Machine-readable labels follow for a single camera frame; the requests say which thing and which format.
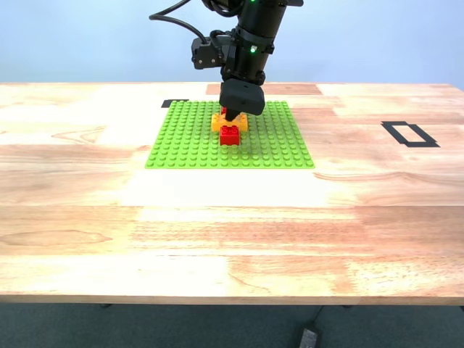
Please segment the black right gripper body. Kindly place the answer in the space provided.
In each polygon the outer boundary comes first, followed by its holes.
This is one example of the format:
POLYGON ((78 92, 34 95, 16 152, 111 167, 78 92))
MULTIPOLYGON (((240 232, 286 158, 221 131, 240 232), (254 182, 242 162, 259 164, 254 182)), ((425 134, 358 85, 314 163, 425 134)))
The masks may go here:
POLYGON ((276 34, 251 33, 244 28, 235 28, 229 44, 225 64, 221 68, 223 82, 230 79, 242 80, 261 86, 265 82, 265 65, 274 52, 276 34))

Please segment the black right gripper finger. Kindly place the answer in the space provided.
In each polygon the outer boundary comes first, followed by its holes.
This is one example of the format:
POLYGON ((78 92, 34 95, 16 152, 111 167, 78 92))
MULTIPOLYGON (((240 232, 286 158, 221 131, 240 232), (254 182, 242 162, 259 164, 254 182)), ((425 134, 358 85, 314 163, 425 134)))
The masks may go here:
POLYGON ((260 115, 265 107, 265 96, 258 85, 229 79, 221 85, 219 102, 225 107, 225 119, 231 122, 242 112, 260 115))

